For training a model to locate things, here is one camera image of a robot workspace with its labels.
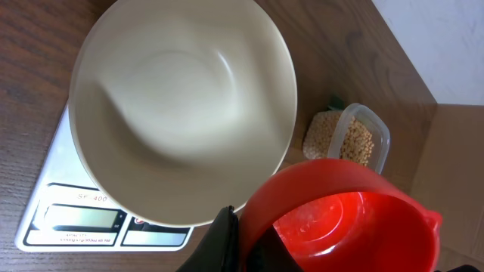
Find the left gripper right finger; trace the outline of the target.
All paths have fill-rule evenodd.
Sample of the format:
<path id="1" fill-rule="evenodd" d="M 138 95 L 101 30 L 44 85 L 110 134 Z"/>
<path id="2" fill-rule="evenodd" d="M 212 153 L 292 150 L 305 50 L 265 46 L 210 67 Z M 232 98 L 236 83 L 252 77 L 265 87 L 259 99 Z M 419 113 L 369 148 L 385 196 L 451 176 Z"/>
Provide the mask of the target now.
<path id="1" fill-rule="evenodd" d="M 246 272 L 302 271 L 273 226 L 257 240 L 246 260 Z"/>

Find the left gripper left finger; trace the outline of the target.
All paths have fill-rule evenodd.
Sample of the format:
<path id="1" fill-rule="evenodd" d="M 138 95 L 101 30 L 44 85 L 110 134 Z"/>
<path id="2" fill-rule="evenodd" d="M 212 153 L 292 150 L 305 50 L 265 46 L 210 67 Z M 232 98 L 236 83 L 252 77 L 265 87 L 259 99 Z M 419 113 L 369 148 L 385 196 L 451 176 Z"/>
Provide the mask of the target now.
<path id="1" fill-rule="evenodd" d="M 238 217 L 233 206 L 222 208 L 197 248 L 177 272 L 238 271 Z"/>

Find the red measuring scoop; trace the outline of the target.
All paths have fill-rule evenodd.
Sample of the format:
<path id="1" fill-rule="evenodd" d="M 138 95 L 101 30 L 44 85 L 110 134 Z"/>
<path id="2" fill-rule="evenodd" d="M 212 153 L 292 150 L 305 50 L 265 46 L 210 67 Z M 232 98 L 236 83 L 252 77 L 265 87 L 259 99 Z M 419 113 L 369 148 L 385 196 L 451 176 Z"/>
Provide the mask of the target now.
<path id="1" fill-rule="evenodd" d="M 315 159 L 271 176 L 239 220 L 247 266 L 274 228 L 304 271 L 432 271 L 442 217 L 375 171 L 342 159 Z"/>

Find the white round bowl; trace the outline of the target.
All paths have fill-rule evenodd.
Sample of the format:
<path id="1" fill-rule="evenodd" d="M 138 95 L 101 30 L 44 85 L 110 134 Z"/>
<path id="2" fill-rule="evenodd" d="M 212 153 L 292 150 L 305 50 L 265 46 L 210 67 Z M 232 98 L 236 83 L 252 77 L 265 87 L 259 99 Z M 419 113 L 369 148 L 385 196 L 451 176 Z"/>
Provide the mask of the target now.
<path id="1" fill-rule="evenodd" d="M 117 1 L 82 44 L 68 110 L 83 167 L 117 205 L 195 227 L 279 169 L 295 69 L 254 1 Z"/>

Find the white kitchen scale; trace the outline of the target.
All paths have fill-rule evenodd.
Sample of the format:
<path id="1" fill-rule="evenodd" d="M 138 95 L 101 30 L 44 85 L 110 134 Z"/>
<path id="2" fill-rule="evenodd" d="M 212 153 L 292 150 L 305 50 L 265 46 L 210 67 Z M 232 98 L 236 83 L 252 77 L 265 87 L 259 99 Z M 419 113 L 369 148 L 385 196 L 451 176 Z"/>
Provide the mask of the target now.
<path id="1" fill-rule="evenodd" d="M 65 110 L 14 242 L 25 252 L 175 252 L 192 232 L 147 223 L 103 194 L 80 162 Z"/>

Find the clear plastic container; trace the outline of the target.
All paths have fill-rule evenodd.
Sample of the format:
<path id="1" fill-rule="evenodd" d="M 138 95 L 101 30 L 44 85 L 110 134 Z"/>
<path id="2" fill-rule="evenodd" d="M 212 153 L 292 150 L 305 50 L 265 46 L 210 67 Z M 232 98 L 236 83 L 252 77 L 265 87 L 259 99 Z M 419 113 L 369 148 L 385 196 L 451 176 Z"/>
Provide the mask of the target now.
<path id="1" fill-rule="evenodd" d="M 327 158 L 356 162 L 381 174 L 389 148 L 386 124 L 370 108 L 353 103 L 340 113 Z"/>

